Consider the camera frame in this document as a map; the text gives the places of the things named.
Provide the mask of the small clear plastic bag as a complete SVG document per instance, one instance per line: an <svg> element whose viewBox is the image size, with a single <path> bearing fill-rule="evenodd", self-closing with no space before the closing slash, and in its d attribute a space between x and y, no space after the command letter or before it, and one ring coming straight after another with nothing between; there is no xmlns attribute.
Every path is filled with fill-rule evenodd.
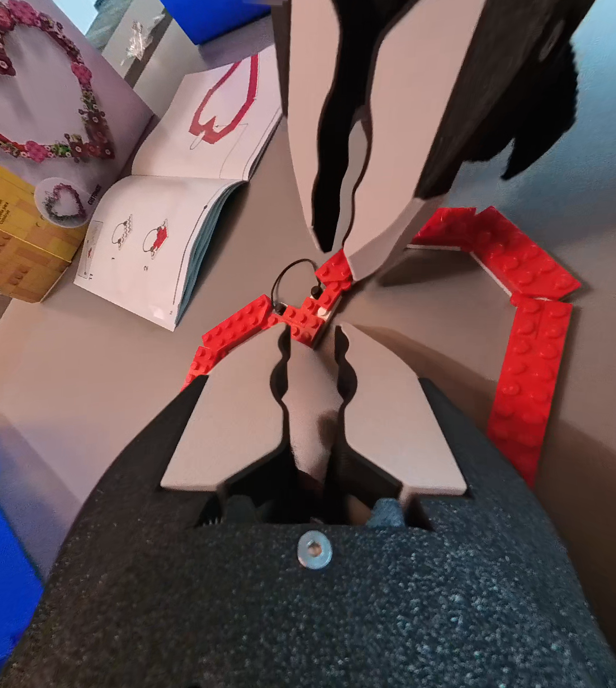
<svg viewBox="0 0 616 688"><path fill-rule="evenodd" d="M151 27L143 25L140 21L132 22L131 36L123 62L128 59L140 61L144 57L146 49L152 42L151 31Z"/></svg>

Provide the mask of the white instruction booklet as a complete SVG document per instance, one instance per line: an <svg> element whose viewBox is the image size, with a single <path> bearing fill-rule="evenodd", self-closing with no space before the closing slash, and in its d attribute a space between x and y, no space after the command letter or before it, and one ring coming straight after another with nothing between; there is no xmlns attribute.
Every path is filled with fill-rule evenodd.
<svg viewBox="0 0 616 688"><path fill-rule="evenodd" d="M223 207L251 180L282 113L273 44L184 76L132 174L99 202L75 284L174 331Z"/></svg>

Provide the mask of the red brick heart frame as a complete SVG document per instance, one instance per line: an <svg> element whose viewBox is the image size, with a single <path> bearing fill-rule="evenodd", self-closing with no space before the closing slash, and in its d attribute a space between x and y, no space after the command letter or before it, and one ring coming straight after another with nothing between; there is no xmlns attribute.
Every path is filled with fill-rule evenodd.
<svg viewBox="0 0 616 688"><path fill-rule="evenodd" d="M563 298L581 283L493 206L481 212L438 209L407 248L468 253L509 295L516 313L486 433L533 488L572 315L573 306ZM354 284L343 249L314 274L322 291L338 283L343 296ZM206 332L182 389L273 326L268 321L274 311L271 297L261 295Z"/></svg>

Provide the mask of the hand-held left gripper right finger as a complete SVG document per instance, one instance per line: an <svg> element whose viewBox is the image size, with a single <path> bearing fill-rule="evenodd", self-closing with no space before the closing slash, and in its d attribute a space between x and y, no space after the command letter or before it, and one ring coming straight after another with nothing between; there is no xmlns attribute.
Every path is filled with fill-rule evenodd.
<svg viewBox="0 0 616 688"><path fill-rule="evenodd" d="M463 495L466 481L416 373L351 324L335 330L335 359L340 488L356 497Z"/></svg>

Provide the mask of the heart wreath toy box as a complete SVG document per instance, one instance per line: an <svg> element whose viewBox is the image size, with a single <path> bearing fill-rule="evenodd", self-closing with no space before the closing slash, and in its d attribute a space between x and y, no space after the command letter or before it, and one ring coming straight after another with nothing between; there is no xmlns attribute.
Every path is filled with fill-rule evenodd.
<svg viewBox="0 0 616 688"><path fill-rule="evenodd" d="M52 1L0 1L0 293L52 290L152 116Z"/></svg>

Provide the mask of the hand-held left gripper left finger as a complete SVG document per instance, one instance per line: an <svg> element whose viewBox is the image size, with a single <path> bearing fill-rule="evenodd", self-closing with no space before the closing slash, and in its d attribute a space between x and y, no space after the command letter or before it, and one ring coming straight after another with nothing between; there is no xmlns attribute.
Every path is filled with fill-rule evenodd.
<svg viewBox="0 0 616 688"><path fill-rule="evenodd" d="M274 325L234 348L208 375L161 478L174 491L212 492L280 448L284 392L271 375L286 370L287 325Z"/></svg>

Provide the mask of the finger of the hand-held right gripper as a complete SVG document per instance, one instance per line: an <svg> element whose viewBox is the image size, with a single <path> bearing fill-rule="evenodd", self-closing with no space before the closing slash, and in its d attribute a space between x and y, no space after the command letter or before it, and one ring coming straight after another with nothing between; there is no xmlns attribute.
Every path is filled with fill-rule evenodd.
<svg viewBox="0 0 616 688"><path fill-rule="evenodd" d="M344 254L354 282L386 270L441 205L417 185L484 1L409 1L388 23L369 82L369 157Z"/></svg>
<svg viewBox="0 0 616 688"><path fill-rule="evenodd" d="M363 124L347 113L333 125L328 112L336 84L342 28L334 1L292 1L287 129L304 221L316 246L343 246L363 169Z"/></svg>

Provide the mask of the grey desk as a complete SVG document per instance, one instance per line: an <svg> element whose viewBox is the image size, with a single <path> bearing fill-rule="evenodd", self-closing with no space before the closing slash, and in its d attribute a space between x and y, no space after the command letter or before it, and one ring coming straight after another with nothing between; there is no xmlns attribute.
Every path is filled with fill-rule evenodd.
<svg viewBox="0 0 616 688"><path fill-rule="evenodd" d="M573 44L574 126L509 181L499 178L509 150L464 165L448 204L497 207L583 284L536 494L616 652L616 1L596 1ZM76 286L76 265L42 303L11 301L0 318L0 500L44 577L98 478L178 393L201 334L269 292L290 261L320 256L282 119L226 205L176 331ZM352 292L335 321L391 348L483 428L513 314L473 258L416 249Z"/></svg>

